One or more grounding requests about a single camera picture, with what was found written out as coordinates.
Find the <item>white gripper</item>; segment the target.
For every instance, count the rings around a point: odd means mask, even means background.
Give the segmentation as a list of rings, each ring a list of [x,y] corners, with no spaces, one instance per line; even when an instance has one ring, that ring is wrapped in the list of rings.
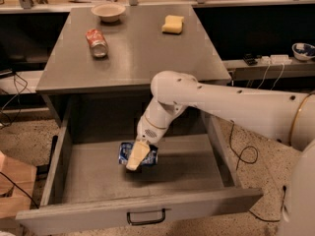
[[[144,114],[137,125],[137,137],[129,155],[126,168],[135,171],[147,154],[150,152],[149,144],[158,143],[165,135],[171,120],[168,117],[149,118]]]

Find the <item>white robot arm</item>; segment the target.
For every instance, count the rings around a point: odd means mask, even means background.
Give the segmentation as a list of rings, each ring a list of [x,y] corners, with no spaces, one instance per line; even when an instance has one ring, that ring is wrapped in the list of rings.
[[[135,170],[187,107],[230,120],[301,151],[286,189],[278,236],[315,236],[315,94],[201,84],[188,74],[163,71],[151,82],[127,168]]]

